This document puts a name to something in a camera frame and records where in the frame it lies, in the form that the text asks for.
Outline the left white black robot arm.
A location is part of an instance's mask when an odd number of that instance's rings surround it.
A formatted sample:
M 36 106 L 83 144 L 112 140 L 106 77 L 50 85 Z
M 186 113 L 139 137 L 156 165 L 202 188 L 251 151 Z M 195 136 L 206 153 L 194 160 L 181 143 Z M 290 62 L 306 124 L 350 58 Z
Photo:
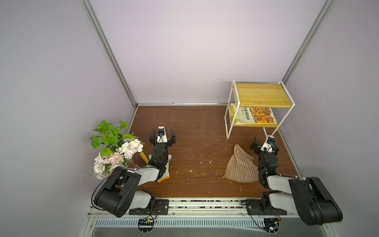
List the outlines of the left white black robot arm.
M 149 137 L 153 144 L 152 154 L 145 167 L 128 169 L 122 166 L 115 168 L 96 189 L 91 198 L 94 208 L 106 211 L 115 217 L 126 213 L 131 215 L 167 214 L 169 200 L 157 200 L 147 192 L 138 190 L 146 183 L 160 182 L 169 178 L 169 162 L 172 156 L 169 147 L 176 143 L 176 135 L 172 131 L 167 137 L 164 126 L 158 127 Z

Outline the colourful China history picture book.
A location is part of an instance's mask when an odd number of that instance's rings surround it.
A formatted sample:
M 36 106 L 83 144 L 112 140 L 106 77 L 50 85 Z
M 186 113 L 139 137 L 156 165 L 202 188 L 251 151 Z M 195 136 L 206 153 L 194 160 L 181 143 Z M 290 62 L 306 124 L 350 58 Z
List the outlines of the colourful China history picture book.
M 243 125 L 277 125 L 277 120 L 270 108 L 240 107 L 235 122 Z

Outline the brown striped cloth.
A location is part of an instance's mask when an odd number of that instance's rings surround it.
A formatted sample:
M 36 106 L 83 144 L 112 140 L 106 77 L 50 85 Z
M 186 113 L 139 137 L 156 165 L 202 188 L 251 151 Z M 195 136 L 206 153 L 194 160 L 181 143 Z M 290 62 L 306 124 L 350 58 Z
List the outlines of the brown striped cloth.
M 253 160 L 253 156 L 245 152 L 239 144 L 236 144 L 222 178 L 238 183 L 258 182 L 259 172 Z

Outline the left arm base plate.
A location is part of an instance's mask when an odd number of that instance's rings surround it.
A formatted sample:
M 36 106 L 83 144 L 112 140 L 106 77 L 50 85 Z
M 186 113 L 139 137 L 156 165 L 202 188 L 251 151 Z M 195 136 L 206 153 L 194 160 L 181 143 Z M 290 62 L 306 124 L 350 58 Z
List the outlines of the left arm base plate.
M 153 199 L 149 202 L 146 208 L 129 209 L 129 215 L 167 215 L 169 208 L 168 199 Z

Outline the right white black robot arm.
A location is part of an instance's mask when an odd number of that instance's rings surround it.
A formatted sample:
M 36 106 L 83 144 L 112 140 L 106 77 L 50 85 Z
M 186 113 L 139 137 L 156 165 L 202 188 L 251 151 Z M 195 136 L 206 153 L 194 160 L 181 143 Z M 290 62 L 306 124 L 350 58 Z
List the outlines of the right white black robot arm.
M 276 172 L 279 148 L 273 136 L 262 145 L 255 139 L 250 148 L 258 155 L 259 183 L 267 189 L 259 202 L 259 214 L 295 214 L 308 226 L 343 220 L 342 210 L 318 177 L 287 177 Z

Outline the white wooden two-tier bookshelf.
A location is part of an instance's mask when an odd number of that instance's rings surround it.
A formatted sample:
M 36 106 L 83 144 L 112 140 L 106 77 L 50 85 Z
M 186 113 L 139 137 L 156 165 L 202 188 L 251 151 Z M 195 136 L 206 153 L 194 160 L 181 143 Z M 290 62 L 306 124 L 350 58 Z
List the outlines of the white wooden two-tier bookshelf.
M 230 138 L 234 127 L 260 127 L 264 130 L 265 137 L 274 136 L 295 105 L 296 103 L 283 81 L 278 84 L 233 81 L 224 116 L 226 137 Z M 235 120 L 240 107 L 270 108 L 277 120 L 277 125 L 236 124 Z

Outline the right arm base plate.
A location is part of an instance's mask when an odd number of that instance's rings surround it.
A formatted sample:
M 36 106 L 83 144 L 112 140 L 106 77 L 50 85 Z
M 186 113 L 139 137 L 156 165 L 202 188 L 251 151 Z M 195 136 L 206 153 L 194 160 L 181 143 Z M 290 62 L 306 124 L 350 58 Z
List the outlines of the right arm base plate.
M 287 215 L 287 211 L 277 209 L 267 204 L 264 199 L 247 199 L 241 203 L 246 206 L 247 213 L 252 216 L 282 216 Z

